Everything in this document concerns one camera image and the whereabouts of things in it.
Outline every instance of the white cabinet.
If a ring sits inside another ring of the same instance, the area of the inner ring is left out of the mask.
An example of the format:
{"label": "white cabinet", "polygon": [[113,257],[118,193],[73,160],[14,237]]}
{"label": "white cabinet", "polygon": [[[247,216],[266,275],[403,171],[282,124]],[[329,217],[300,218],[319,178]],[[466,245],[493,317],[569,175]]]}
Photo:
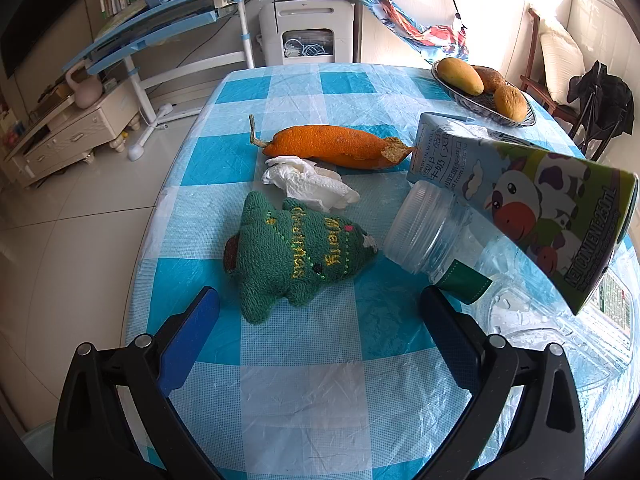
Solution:
{"label": "white cabinet", "polygon": [[[455,9],[451,0],[394,0],[423,25],[450,25]],[[566,26],[571,0],[456,0],[467,27],[469,61],[499,70],[520,86],[529,55],[532,24],[529,6],[549,8]],[[428,63],[404,41],[380,23],[368,9],[362,11],[360,62],[428,67]],[[536,57],[533,75],[542,74],[542,53]]]}
{"label": "white cabinet", "polygon": [[471,64],[495,68],[505,74],[518,37],[525,0],[460,0],[467,26]]}
{"label": "white cabinet", "polygon": [[[509,69],[506,72],[505,78],[510,83],[516,86],[521,85],[520,76],[525,73],[527,68],[527,61],[529,60],[529,50],[531,46],[531,35],[533,33],[533,19],[529,14],[529,7],[533,6],[540,12],[551,12],[556,15],[556,18],[564,28],[569,23],[569,13],[571,11],[572,0],[525,0],[525,5],[522,11],[522,20],[518,30],[518,37],[513,49],[513,57],[509,64]],[[542,49],[540,42],[536,49],[536,57],[534,58],[533,69],[531,71],[531,78],[539,80],[544,72],[544,60],[542,57]]]}

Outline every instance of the tissue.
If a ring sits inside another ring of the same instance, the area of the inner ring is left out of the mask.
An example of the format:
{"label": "tissue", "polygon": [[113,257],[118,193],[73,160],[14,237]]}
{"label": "tissue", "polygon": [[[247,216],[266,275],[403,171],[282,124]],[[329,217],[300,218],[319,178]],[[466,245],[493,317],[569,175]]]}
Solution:
{"label": "tissue", "polygon": [[287,196],[304,202],[311,209],[329,212],[344,209],[360,200],[335,171],[318,168],[314,162],[298,156],[276,156],[266,161],[269,169],[262,175],[264,184],[275,184]]}

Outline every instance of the kettlebell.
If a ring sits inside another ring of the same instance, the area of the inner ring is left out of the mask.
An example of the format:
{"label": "kettlebell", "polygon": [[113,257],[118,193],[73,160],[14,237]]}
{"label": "kettlebell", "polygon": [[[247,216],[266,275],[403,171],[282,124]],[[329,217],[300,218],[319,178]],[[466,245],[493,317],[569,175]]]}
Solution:
{"label": "kettlebell", "polygon": [[65,79],[69,87],[74,91],[76,106],[78,108],[88,108],[102,95],[102,83],[97,75],[91,75],[81,83],[75,82],[72,75],[81,68],[84,68],[84,60],[80,60],[73,65],[66,72]]}

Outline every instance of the white cushion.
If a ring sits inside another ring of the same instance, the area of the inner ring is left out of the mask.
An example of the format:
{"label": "white cushion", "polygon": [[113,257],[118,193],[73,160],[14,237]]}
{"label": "white cushion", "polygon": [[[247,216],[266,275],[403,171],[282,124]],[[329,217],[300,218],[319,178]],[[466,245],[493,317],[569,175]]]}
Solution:
{"label": "white cushion", "polygon": [[579,110],[580,101],[569,104],[566,100],[569,79],[584,75],[584,59],[574,38],[552,16],[540,18],[540,43],[545,58],[546,88],[558,104]]}

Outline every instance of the dried orange peel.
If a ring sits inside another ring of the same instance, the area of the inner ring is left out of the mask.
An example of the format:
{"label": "dried orange peel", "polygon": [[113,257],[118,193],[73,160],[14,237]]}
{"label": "dried orange peel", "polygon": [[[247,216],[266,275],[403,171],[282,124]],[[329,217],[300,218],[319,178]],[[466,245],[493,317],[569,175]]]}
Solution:
{"label": "dried orange peel", "polygon": [[249,115],[251,143],[269,156],[295,155],[356,170],[384,170],[399,164],[413,148],[397,137],[380,137],[327,124],[292,126],[279,131],[270,142],[255,138],[254,116]]}

